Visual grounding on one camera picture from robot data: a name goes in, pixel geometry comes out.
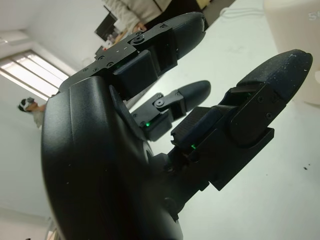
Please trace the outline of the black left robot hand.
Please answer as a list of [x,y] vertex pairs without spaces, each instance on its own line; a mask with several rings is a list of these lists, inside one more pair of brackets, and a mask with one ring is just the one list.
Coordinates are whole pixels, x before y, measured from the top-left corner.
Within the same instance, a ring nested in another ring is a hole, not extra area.
[[190,12],[126,37],[65,80],[44,113],[41,166],[63,240],[181,240],[179,212],[221,190],[274,137],[270,123],[304,83],[300,49],[263,62],[221,102],[202,107],[207,80],[125,101],[155,83],[204,38]]

